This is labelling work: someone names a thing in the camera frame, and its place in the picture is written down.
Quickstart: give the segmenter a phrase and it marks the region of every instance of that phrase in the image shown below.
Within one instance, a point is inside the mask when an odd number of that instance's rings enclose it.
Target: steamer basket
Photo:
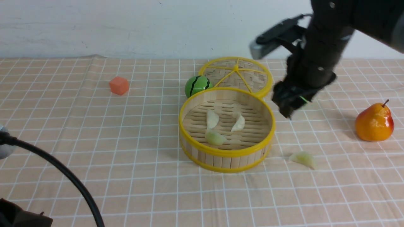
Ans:
[[[206,112],[219,115],[213,129],[228,139],[220,146],[205,139]],[[245,127],[230,132],[236,114],[242,113]],[[275,132],[269,106],[255,94],[238,88],[211,88],[191,96],[179,114],[179,138],[184,153],[197,165],[215,172],[241,172],[260,164],[268,155]]]
[[[254,93],[260,99],[271,90],[272,75],[257,61],[242,57],[224,57],[206,63],[199,71],[214,87],[239,88]]]

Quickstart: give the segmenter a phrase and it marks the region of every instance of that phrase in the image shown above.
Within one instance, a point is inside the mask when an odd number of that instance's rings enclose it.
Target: table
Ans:
[[[86,185],[114,227],[404,226],[404,60],[344,59],[338,81],[284,119],[271,155],[239,174],[200,169],[179,148],[183,87],[205,59],[0,59],[0,123],[52,153]],[[275,81],[283,59],[261,61]],[[130,81],[122,97],[116,75]],[[359,141],[357,114],[389,99],[395,131]],[[291,163],[313,154],[318,170]],[[95,226],[78,190],[49,163],[17,149],[0,160],[0,197]]]

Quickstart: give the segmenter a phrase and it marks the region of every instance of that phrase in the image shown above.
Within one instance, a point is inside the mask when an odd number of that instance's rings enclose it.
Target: watermelon toy ball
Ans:
[[[205,76],[193,76],[191,77],[187,83],[185,84],[185,95],[187,98],[191,97],[192,95],[212,88],[213,84],[209,81],[209,79]]]

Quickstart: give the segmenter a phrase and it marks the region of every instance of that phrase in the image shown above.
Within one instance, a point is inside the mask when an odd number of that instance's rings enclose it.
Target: white wall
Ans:
[[[310,12],[310,0],[0,0],[0,57],[250,57],[256,35]],[[344,57],[404,58],[360,33]]]

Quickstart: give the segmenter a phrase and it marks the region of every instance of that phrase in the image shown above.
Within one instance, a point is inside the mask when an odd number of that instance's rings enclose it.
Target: bamboo steamer lid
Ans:
[[[272,75],[257,61],[242,57],[224,57],[206,63],[199,75],[206,76],[213,87],[231,87],[264,98],[271,90]]]

